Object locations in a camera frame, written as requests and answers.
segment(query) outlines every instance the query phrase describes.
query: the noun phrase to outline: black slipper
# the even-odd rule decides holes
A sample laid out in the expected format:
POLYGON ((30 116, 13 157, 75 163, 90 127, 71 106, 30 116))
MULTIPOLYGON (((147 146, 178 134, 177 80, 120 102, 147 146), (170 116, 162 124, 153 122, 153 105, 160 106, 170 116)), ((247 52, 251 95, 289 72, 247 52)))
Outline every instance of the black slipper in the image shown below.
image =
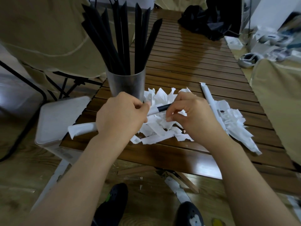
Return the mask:
POLYGON ((204 221, 198 208, 186 201, 178 208, 175 226, 204 226, 204 221))
POLYGON ((128 187, 126 184, 114 185, 105 202, 96 209, 91 226, 118 226, 127 201, 128 187))

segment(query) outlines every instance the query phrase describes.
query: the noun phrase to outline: beige cloth cover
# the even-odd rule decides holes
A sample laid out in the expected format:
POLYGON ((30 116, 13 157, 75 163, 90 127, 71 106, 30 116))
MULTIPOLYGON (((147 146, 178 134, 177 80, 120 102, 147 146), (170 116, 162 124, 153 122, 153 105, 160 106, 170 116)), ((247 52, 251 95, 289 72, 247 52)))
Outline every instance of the beige cloth cover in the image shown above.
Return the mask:
POLYGON ((292 66, 263 59, 250 85, 288 155, 301 165, 301 65, 292 66))
POLYGON ((155 0, 155 4, 162 9, 184 12, 190 5, 200 5, 207 9, 206 0, 155 0))
MULTIPOLYGON (((2 0, 0 41, 28 74, 49 90, 55 88, 43 72, 61 71, 93 78, 105 71, 99 51, 81 26, 87 0, 2 0)), ((110 21, 113 39, 114 23, 110 21)), ((130 40, 135 25, 129 25, 130 40)))

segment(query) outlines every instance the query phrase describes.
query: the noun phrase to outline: forearm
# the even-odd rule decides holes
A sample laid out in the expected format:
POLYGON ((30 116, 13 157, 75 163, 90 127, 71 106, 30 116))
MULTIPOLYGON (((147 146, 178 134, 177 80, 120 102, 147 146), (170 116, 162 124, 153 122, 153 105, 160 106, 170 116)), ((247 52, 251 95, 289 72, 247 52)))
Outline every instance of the forearm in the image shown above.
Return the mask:
POLYGON ((121 146, 94 137, 78 161, 23 225, 91 225, 107 173, 121 146))
POLYGON ((300 225, 265 182, 242 147, 224 143, 211 153, 222 173, 235 223, 239 225, 300 225))

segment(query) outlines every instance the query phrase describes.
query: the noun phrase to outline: hand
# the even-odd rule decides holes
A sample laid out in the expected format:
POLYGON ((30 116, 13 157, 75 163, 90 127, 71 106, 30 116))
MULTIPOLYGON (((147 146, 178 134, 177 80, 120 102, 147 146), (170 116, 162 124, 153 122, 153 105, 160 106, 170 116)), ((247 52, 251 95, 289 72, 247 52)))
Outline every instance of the hand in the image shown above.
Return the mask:
POLYGON ((125 92, 109 98, 96 115, 99 135, 126 145, 143 122, 147 122, 149 108, 149 103, 142 103, 125 92))
POLYGON ((223 141, 233 141, 216 120, 208 102, 191 92, 179 92, 166 111, 166 121, 177 121, 190 137, 207 150, 223 141), (187 116, 178 114, 185 110, 187 116))

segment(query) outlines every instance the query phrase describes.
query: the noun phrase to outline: slatted tabletop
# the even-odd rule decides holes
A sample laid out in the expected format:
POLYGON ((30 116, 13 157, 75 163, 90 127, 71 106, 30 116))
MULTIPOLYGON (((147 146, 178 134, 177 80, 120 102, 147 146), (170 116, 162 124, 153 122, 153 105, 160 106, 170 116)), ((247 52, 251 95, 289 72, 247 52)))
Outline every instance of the slatted tabletop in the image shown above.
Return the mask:
MULTIPOLYGON (((246 118, 247 130, 254 135, 253 140, 262 155, 256 156, 246 148, 245 151, 268 184, 276 191, 301 195, 296 169, 224 39, 210 41, 185 30, 177 23, 180 16, 180 12, 166 10, 155 10, 150 16, 149 32, 156 19, 163 18, 163 24, 147 63, 145 89, 157 91, 161 87, 168 94, 171 87, 188 87, 204 98, 199 82, 205 82, 215 100, 226 100, 246 118)), ((94 122, 96 112, 109 97, 111 92, 106 81, 76 123, 94 122)), ((61 146, 84 150, 96 134, 88 133, 73 140, 66 135, 61 146)), ((152 145, 130 142, 119 159, 222 178, 205 148, 189 140, 178 142, 175 137, 152 145)))

